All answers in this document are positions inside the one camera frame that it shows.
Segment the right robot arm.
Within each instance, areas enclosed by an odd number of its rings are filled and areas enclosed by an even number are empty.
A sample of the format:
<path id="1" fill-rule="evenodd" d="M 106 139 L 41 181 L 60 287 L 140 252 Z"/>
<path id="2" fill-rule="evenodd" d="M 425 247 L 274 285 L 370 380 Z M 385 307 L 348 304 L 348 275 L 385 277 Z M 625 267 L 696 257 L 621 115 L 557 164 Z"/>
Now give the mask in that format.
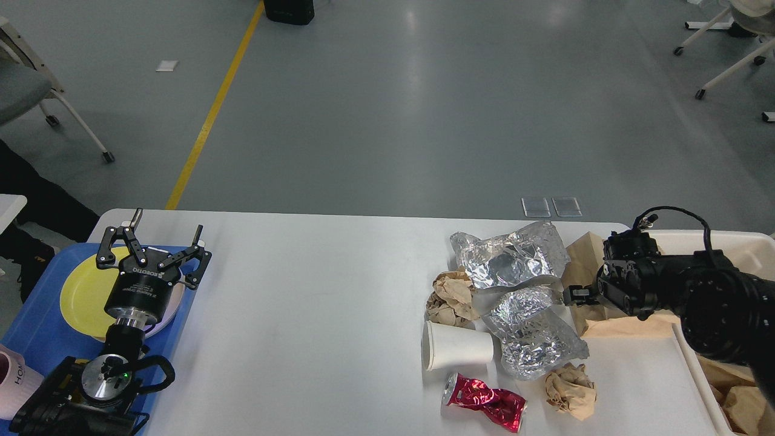
<path id="1" fill-rule="evenodd" d="M 702 227 L 702 248 L 665 255 L 648 229 L 659 211 L 690 216 Z M 645 321 L 659 310 L 677 315 L 695 353 L 716 362 L 745 365 L 770 405 L 774 399 L 774 284 L 733 265 L 714 249 L 711 227 L 677 206 L 654 206 L 632 227 L 603 241 L 602 265 L 589 285 L 570 285 L 567 306 L 606 305 Z"/>

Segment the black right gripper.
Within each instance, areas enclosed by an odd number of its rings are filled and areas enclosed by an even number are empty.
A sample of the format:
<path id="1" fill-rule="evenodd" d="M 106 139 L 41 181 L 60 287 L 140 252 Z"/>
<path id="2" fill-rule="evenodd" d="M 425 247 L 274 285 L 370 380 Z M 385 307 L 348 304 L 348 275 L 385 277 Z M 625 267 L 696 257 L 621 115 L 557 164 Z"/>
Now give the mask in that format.
<path id="1" fill-rule="evenodd" d="M 603 266 L 597 287 L 568 286 L 565 306 L 600 304 L 599 292 L 626 315 L 647 320 L 662 309 L 661 273 L 664 269 L 656 241 L 644 231 L 612 232 L 603 241 Z"/>

